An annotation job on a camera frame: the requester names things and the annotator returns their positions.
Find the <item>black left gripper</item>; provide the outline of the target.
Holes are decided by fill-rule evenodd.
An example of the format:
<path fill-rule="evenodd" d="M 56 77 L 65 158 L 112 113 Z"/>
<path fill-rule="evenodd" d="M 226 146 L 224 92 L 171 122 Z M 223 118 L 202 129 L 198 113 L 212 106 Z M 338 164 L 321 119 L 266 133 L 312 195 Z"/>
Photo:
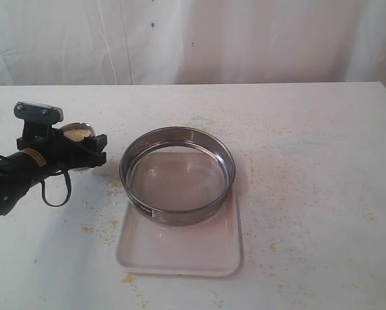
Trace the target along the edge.
<path fill-rule="evenodd" d="M 103 152 L 107 145 L 106 134 L 73 142 L 63 135 L 60 128 L 25 123 L 22 136 L 16 143 L 18 151 L 31 156 L 48 176 L 57 176 L 71 169 L 101 167 L 107 161 L 107 153 Z M 61 151 L 62 144 L 67 146 L 68 151 Z"/>

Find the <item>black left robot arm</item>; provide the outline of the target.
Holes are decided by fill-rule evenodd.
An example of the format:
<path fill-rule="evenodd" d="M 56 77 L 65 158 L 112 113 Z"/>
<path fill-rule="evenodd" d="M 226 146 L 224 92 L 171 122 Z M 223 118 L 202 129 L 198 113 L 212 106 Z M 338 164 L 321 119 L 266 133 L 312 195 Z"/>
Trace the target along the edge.
<path fill-rule="evenodd" d="M 67 194 L 59 206 L 65 205 L 72 194 L 69 171 L 100 167 L 107 162 L 105 134 L 76 142 L 67 138 L 61 129 L 49 127 L 45 138 L 26 141 L 21 137 L 17 142 L 17 152 L 9 156 L 0 155 L 0 216 L 7 215 L 37 184 L 41 185 L 43 202 L 55 207 L 46 197 L 45 180 L 52 176 L 64 176 Z"/>

